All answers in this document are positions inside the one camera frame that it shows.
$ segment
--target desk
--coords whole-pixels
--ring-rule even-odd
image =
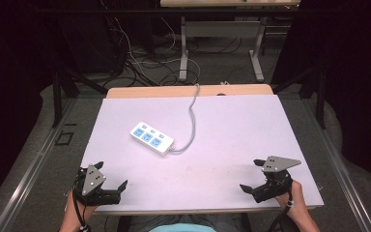
[[[240,188],[240,184],[258,187],[265,183],[261,168],[253,160],[268,156],[300,160],[302,164],[291,168],[290,173],[304,185],[309,207],[324,204],[278,96],[268,85],[201,86],[193,106],[195,138],[180,155],[161,157],[130,137],[129,131],[143,121],[171,135],[181,147],[190,137],[187,110],[194,92],[194,86],[109,91],[81,166],[104,161],[100,171],[107,180],[102,187],[114,189],[125,180],[128,186],[119,205],[101,206],[98,214],[230,213],[279,208],[273,199],[257,204]]]
[[[269,6],[295,6],[300,0],[161,0],[162,7],[188,8],[188,7],[269,7]],[[249,50],[252,67],[258,82],[265,81],[258,60],[258,53],[264,36],[267,19],[261,21],[186,21],[182,17],[182,60],[180,64],[179,79],[186,80],[188,50],[187,37],[251,37],[255,38],[253,50]]]

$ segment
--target white power strip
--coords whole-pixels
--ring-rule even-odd
[[[130,131],[130,134],[135,140],[162,156],[165,156],[170,151],[174,143],[173,138],[143,122],[137,124]]]

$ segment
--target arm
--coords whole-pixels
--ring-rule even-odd
[[[77,205],[79,208],[80,214],[83,216],[83,211],[84,211],[84,218],[85,220],[88,220],[89,217],[92,215],[92,213],[95,211],[95,209],[98,206],[87,206],[86,210],[84,210],[84,206],[77,201]],[[76,215],[76,210],[74,209],[73,205],[73,198],[72,198],[72,193],[70,192],[68,196],[68,203],[66,205],[66,211],[65,215],[63,217],[63,222],[60,227],[60,232],[72,232],[72,231],[79,231],[80,228],[80,221],[77,218]]]
[[[312,219],[308,209],[306,208],[305,200],[303,198],[302,185],[299,182],[294,181],[292,183],[291,192],[294,200],[294,206],[288,211],[288,217],[294,221],[302,232],[320,231],[318,225]],[[289,199],[289,194],[287,192],[280,196],[276,196],[275,199],[282,208],[285,208]]]

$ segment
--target metal bracket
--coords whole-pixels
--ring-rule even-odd
[[[93,164],[90,164],[87,168],[87,174],[86,174],[86,180],[84,182],[82,195],[87,195],[91,193],[95,188],[100,186],[104,181],[106,180],[106,177],[101,174],[100,171],[98,171],[97,168]]]
[[[271,156],[268,157],[267,161],[264,163],[262,171],[279,172],[296,165],[300,165],[299,160]]]

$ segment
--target tabletop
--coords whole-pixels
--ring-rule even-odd
[[[253,160],[279,156],[300,160],[290,169],[302,183],[308,207],[323,200],[295,139],[278,96],[268,85],[201,86],[195,105],[195,138],[179,154],[161,156],[130,137],[145,122],[182,147],[190,137],[188,107],[196,87],[111,89],[86,148],[81,166],[103,161],[103,189],[128,180],[119,205],[97,214],[152,215],[252,212],[279,209],[274,199],[256,203],[240,184],[263,185]]]

